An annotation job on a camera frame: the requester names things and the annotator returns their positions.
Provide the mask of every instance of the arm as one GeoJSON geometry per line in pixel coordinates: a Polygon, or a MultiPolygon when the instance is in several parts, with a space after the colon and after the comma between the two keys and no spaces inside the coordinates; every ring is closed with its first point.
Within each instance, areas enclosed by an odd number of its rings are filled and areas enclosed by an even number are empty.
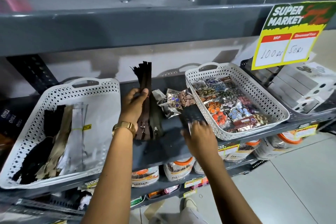
{"type": "MultiPolygon", "coordinates": [[[[133,123],[136,130],[148,89],[144,89],[139,97],[134,98],[134,94],[138,92],[139,89],[133,89],[124,98],[119,117],[119,121],[133,123]]],[[[132,132],[127,128],[117,128],[82,224],[128,224],[131,204],[132,150],[132,132]]]]}
{"type": "Polygon", "coordinates": [[[183,131],[186,144],[207,176],[222,223],[261,224],[246,202],[218,154],[218,144],[209,125],[198,121],[192,124],[191,137],[183,131]]]}

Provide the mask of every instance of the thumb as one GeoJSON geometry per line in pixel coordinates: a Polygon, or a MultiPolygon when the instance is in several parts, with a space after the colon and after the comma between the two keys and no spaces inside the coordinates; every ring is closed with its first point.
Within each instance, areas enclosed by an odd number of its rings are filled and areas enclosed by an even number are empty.
{"type": "Polygon", "coordinates": [[[147,88],[144,88],[140,94],[140,96],[137,97],[137,99],[135,100],[136,103],[143,103],[146,99],[146,97],[148,96],[148,92],[149,90],[147,88]]]}
{"type": "Polygon", "coordinates": [[[187,132],[187,130],[182,129],[181,130],[181,135],[183,135],[183,137],[184,137],[184,139],[187,143],[191,141],[191,135],[190,135],[190,133],[187,132]]]}

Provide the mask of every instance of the person's right hand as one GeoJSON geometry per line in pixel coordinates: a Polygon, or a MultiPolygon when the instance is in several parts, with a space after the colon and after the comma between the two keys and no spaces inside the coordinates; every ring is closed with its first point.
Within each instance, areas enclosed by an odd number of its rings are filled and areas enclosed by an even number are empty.
{"type": "Polygon", "coordinates": [[[181,134],[190,153],[196,157],[198,162],[203,162],[212,156],[219,156],[216,136],[210,125],[204,121],[199,123],[196,120],[192,123],[191,136],[186,130],[182,130],[181,134]]]}

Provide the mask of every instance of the person's left hand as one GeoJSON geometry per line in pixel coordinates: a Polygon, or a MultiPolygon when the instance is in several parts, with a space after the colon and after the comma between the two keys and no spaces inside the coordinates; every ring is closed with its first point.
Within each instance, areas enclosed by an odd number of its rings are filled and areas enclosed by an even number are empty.
{"type": "Polygon", "coordinates": [[[133,123],[136,131],[138,130],[138,119],[142,112],[142,103],[148,96],[148,89],[143,89],[138,97],[134,97],[134,95],[139,92],[140,89],[134,88],[123,98],[119,116],[119,121],[133,123]]]}

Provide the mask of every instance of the orange lid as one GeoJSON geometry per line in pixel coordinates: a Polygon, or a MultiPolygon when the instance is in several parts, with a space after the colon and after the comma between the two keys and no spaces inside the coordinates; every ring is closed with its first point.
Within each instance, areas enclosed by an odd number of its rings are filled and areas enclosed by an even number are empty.
{"type": "Polygon", "coordinates": [[[256,146],[260,143],[260,139],[259,140],[253,140],[253,141],[249,141],[245,144],[249,145],[249,146],[256,146]]]}
{"type": "Polygon", "coordinates": [[[133,174],[144,175],[147,172],[148,172],[148,169],[142,169],[142,170],[139,170],[137,172],[133,172],[133,174]]]}
{"type": "Polygon", "coordinates": [[[193,160],[193,158],[185,158],[185,159],[181,159],[179,161],[174,161],[174,164],[178,165],[178,166],[186,166],[188,165],[191,161],[193,160]]]}
{"type": "Polygon", "coordinates": [[[278,134],[278,137],[285,143],[299,144],[302,142],[302,138],[295,138],[295,132],[295,130],[283,132],[281,134],[278,134]]]}

